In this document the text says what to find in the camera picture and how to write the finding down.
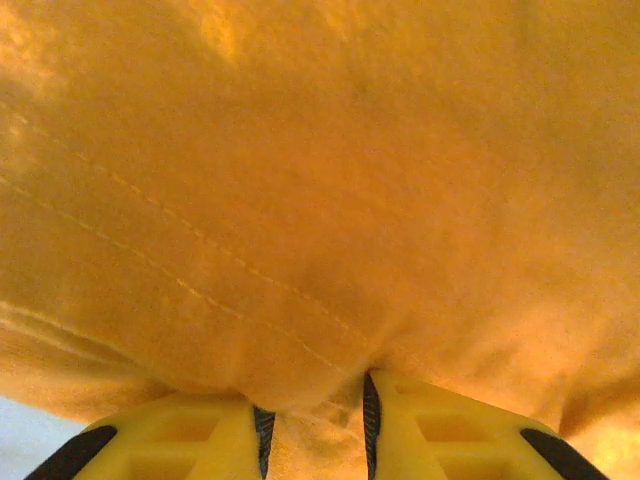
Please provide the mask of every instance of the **black rubber tip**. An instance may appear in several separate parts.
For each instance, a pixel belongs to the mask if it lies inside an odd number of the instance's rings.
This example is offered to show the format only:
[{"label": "black rubber tip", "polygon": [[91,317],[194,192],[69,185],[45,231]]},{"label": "black rubber tip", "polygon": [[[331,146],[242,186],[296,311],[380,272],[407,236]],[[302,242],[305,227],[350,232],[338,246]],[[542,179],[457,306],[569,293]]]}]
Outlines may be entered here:
[{"label": "black rubber tip", "polygon": [[364,397],[362,401],[362,417],[364,420],[364,442],[367,451],[367,469],[369,480],[376,476],[378,464],[378,435],[382,423],[380,397],[369,373],[364,378]]},{"label": "black rubber tip", "polygon": [[76,435],[25,480],[72,480],[116,436],[116,433],[116,427],[106,425]]},{"label": "black rubber tip", "polygon": [[533,428],[521,430],[520,435],[564,480],[608,480],[564,440]]},{"label": "black rubber tip", "polygon": [[276,421],[276,414],[259,407],[254,407],[253,413],[256,423],[256,433],[260,439],[258,464],[260,465],[260,474],[264,479],[267,478],[267,472],[269,471],[269,455],[271,455],[271,439],[273,438],[273,426]]}]

